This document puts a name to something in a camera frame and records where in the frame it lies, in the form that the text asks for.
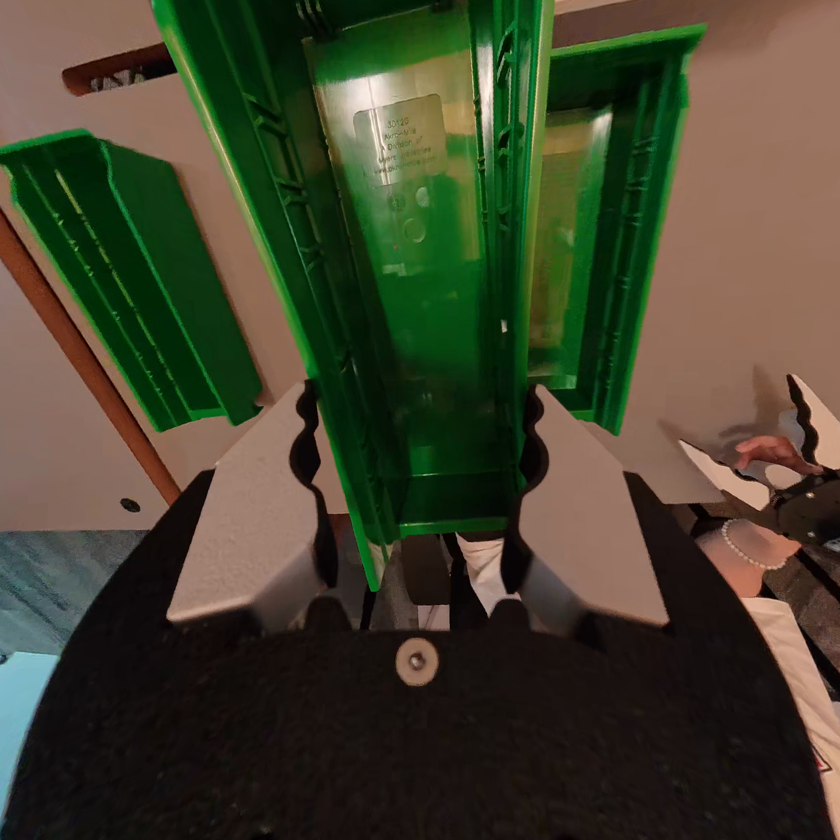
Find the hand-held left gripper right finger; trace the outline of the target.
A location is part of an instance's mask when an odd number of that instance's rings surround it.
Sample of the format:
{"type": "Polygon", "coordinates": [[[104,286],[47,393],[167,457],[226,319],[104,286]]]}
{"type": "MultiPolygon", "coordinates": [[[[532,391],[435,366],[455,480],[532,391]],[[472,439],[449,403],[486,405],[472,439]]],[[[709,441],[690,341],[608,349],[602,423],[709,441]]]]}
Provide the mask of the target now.
{"type": "Polygon", "coordinates": [[[623,468],[543,385],[528,389],[500,561],[538,628],[573,635],[591,614],[652,628],[669,616],[623,468]]]}

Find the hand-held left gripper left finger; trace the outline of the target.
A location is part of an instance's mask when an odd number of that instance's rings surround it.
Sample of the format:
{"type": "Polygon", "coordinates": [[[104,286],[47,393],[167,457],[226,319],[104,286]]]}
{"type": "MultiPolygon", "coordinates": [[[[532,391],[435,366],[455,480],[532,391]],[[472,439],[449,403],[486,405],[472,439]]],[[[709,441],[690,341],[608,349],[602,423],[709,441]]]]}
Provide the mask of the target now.
{"type": "Polygon", "coordinates": [[[339,552],[314,484],[321,459],[312,381],[297,383],[216,464],[166,617],[244,614],[285,632],[338,582],[339,552]]]}

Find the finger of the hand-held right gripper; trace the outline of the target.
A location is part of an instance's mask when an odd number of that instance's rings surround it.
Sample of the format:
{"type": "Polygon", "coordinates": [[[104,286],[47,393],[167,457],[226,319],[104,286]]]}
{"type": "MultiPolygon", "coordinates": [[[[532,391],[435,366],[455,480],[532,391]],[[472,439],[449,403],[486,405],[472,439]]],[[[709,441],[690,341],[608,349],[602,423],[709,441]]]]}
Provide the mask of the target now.
{"type": "Polygon", "coordinates": [[[761,511],[771,501],[772,489],[763,483],[741,475],[729,465],[715,460],[703,449],[680,439],[679,446],[695,467],[721,493],[727,493],[752,509],[761,511]]]}
{"type": "Polygon", "coordinates": [[[780,414],[780,431],[809,465],[839,469],[838,418],[799,376],[785,378],[792,407],[780,414]]]}

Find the green plastic bin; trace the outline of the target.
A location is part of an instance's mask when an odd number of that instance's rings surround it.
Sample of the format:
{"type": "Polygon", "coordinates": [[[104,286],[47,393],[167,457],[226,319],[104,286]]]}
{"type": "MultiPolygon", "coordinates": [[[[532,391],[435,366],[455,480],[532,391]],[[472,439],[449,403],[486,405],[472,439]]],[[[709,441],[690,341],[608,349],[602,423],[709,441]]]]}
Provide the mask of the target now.
{"type": "Polygon", "coordinates": [[[258,415],[259,374],[170,163],[82,129],[5,145],[1,163],[156,432],[258,415]]]}
{"type": "Polygon", "coordinates": [[[528,380],[619,435],[706,24],[553,51],[528,380]]]}
{"type": "Polygon", "coordinates": [[[153,2],[286,313],[370,588],[522,486],[552,2],[153,2]]]}

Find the person's right forearm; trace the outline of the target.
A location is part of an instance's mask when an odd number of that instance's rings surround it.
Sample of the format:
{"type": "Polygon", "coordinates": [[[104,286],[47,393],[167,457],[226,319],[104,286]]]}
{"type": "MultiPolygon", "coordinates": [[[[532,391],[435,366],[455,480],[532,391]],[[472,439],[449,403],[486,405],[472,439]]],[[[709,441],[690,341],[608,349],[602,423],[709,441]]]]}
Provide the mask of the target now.
{"type": "Polygon", "coordinates": [[[839,726],[835,704],[784,602],[760,595],[763,577],[782,569],[801,547],[746,519],[698,520],[692,538],[741,599],[770,648],[805,724],[834,821],[839,806],[839,726]]]}

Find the grey desk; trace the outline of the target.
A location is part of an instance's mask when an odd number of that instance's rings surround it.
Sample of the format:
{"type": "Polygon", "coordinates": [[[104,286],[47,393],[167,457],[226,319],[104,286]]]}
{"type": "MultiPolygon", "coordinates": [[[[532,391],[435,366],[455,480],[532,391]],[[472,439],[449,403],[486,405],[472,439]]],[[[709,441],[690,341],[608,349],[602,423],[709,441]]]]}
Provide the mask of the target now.
{"type": "MultiPolygon", "coordinates": [[[[715,500],[674,438],[773,432],[784,377],[838,412],[838,2],[557,2],[553,42],[707,24],[620,437],[665,502],[715,500]]],[[[65,69],[162,41],[151,2],[2,2],[2,144],[85,129],[173,163],[266,400],[301,358],[178,77],[77,97],[65,69]]],[[[165,509],[2,268],[2,530],[146,529],[165,509]]]]}

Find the person's right hand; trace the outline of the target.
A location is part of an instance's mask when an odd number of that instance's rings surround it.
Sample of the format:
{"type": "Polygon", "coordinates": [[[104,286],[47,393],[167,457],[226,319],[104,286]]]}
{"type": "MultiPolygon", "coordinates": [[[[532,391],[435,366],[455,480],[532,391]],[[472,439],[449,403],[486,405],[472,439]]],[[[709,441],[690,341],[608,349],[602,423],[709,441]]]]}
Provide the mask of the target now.
{"type": "Polygon", "coordinates": [[[738,460],[735,469],[745,471],[753,461],[782,466],[801,476],[821,475],[823,467],[805,461],[787,437],[763,435],[736,445],[738,460]]]}

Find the person's white trouser leg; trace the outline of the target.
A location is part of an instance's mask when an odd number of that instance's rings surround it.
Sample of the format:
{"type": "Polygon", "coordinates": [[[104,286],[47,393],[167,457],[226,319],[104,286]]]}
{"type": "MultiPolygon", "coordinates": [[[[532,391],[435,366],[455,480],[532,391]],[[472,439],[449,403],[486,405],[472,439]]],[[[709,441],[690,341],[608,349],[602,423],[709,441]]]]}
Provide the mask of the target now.
{"type": "Polygon", "coordinates": [[[465,560],[472,592],[485,614],[490,616],[497,604],[509,597],[501,575],[504,538],[489,532],[457,533],[455,538],[465,560]]]}

